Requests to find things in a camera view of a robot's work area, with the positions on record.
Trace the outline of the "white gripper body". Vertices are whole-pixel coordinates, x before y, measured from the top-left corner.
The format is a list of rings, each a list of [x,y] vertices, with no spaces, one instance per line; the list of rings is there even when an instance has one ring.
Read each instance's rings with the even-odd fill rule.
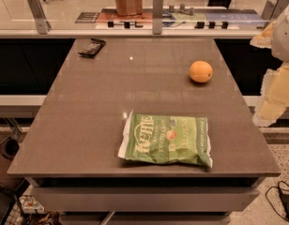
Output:
[[[274,25],[271,50],[274,57],[289,62],[289,5]]]

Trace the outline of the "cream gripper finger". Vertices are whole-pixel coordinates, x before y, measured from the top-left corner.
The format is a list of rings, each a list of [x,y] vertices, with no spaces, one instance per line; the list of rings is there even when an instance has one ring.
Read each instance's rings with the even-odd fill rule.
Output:
[[[257,127],[269,127],[282,116],[288,106],[289,63],[283,63],[277,70],[266,71],[252,121]]]
[[[270,49],[275,24],[275,22],[271,22],[259,35],[253,37],[250,41],[250,45],[261,49]]]

